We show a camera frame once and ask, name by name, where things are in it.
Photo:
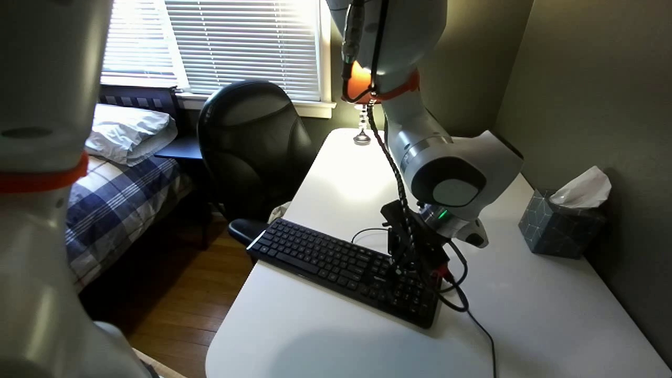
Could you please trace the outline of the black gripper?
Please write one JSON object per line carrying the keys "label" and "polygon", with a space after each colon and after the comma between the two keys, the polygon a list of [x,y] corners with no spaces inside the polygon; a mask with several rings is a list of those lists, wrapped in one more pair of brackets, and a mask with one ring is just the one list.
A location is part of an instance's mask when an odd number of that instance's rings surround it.
{"label": "black gripper", "polygon": [[388,252],[402,270],[413,270],[434,281],[447,274],[443,240],[426,229],[413,211],[394,199],[385,204],[381,214],[391,224]]}

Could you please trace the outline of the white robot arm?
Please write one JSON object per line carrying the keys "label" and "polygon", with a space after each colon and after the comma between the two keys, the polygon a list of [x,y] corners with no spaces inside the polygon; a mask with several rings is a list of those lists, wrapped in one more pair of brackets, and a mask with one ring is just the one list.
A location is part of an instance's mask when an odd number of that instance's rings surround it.
{"label": "white robot arm", "polygon": [[[420,222],[471,240],[521,173],[493,133],[453,138],[420,96],[447,0],[325,0],[342,58],[372,71],[388,152]],[[84,177],[112,0],[0,0],[0,375],[157,378],[122,331],[87,314],[65,258],[65,202]]]}

